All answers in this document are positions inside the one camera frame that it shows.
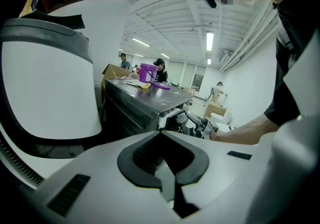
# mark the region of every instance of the stainless steel table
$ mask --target stainless steel table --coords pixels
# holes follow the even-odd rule
[[[159,117],[173,108],[183,108],[192,95],[177,87],[142,89],[125,79],[105,80],[107,124],[117,127],[122,138],[155,131]]]

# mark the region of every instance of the fluorescent light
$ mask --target fluorescent light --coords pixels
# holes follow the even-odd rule
[[[212,45],[214,44],[214,33],[212,32],[207,32],[206,33],[206,50],[207,51],[212,51]]]
[[[137,41],[137,42],[139,42],[140,44],[143,44],[143,45],[145,45],[145,46],[150,47],[149,44],[146,44],[146,43],[144,43],[144,42],[141,42],[141,41],[139,41],[138,39],[135,39],[135,38],[133,38],[133,37],[132,37],[132,40]]]
[[[165,54],[163,54],[163,53],[161,53],[164,57],[167,57],[168,59],[170,59],[170,57],[168,57],[167,55],[165,55]]]

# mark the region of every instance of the person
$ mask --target person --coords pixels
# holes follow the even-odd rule
[[[217,84],[216,84],[216,86],[215,86],[215,88],[211,88],[211,91],[210,91],[210,95],[209,95],[209,97],[205,100],[205,104],[203,105],[203,106],[206,106],[211,100],[212,100],[212,98],[213,98],[213,96],[215,95],[215,94],[217,94],[217,99],[218,99],[218,96],[219,96],[219,92],[221,91],[222,92],[222,86],[223,86],[223,84],[222,84],[222,82],[220,81],[220,82],[218,82]]]
[[[120,67],[131,71],[131,63],[129,60],[127,60],[127,55],[124,53],[121,53],[120,57],[122,60]]]
[[[168,81],[168,72],[166,70],[165,61],[162,58],[158,58],[155,62],[153,62],[153,64],[158,67],[154,81],[166,84]]]
[[[137,73],[137,69],[138,69],[138,65],[135,65],[135,66],[132,68],[132,72]]]
[[[273,99],[267,110],[249,123],[222,135],[213,131],[213,141],[257,144],[262,135],[275,132],[300,113],[293,96],[284,83],[284,76],[292,68],[308,45],[317,26],[318,8],[315,0],[270,0],[279,18],[276,39],[276,78]]]

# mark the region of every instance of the white ceiling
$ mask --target white ceiling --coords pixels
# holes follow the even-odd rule
[[[222,51],[231,55],[240,45],[255,18],[264,12],[265,0],[215,9],[203,0],[159,0],[136,10],[128,16],[120,48],[124,53],[148,58],[164,58],[221,68]],[[206,50],[206,33],[214,32],[212,51]],[[136,38],[151,47],[146,47]]]

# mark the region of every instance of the gray plastic trim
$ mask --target gray plastic trim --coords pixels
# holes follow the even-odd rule
[[[59,48],[93,64],[89,39],[68,27],[48,21],[12,18],[0,29],[0,42],[31,42]]]

